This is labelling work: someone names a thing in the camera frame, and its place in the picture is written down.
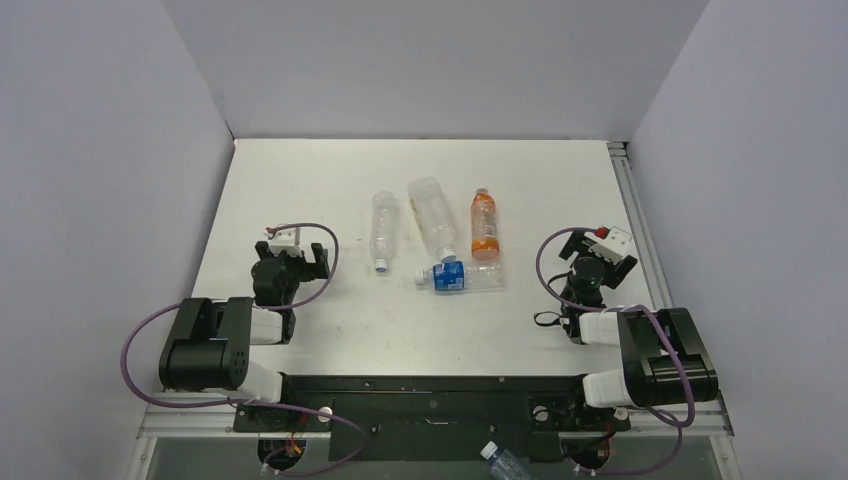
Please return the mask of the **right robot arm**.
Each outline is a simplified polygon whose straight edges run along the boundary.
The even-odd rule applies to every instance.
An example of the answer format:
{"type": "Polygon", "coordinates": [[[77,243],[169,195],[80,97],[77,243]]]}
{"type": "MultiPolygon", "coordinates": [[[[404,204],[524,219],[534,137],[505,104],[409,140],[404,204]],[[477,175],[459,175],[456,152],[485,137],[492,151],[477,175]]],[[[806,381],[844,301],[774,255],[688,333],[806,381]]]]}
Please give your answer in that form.
{"type": "Polygon", "coordinates": [[[619,366],[590,373],[564,400],[566,418],[578,427],[598,420],[604,408],[652,409],[715,400],[718,376],[690,312],[653,311],[645,305],[609,306],[603,292],[616,289],[637,266],[631,235],[618,227],[570,227],[558,256],[568,262],[560,289],[542,274],[545,291],[560,304],[554,325],[575,344],[609,347],[619,366]]]}

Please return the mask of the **clear bottle blue-white cap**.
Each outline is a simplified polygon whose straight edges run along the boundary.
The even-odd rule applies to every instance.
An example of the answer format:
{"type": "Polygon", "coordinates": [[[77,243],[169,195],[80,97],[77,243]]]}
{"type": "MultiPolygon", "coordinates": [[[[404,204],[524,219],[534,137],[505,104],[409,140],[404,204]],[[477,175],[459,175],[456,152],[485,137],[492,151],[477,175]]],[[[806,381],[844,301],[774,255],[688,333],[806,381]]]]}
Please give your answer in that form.
{"type": "Polygon", "coordinates": [[[370,233],[370,253],[377,273],[390,270],[391,261],[396,253],[396,227],[398,202],[388,191],[380,191],[372,198],[372,221],[370,233]]]}

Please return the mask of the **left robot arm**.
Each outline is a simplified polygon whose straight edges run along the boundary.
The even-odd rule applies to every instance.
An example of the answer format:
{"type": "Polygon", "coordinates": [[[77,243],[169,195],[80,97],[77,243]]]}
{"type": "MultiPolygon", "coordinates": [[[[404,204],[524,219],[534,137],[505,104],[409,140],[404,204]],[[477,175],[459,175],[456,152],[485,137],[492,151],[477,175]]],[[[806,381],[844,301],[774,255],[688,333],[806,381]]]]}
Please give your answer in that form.
{"type": "Polygon", "coordinates": [[[298,402],[283,393],[285,377],[250,360],[252,346],[284,345],[293,338],[296,314],[289,307],[304,282],[327,280],[327,250],[310,245],[308,260],[296,243],[255,245],[254,295],[181,302],[159,361],[159,378],[172,390],[234,393],[259,400],[259,416],[272,429],[291,427],[298,402]]]}

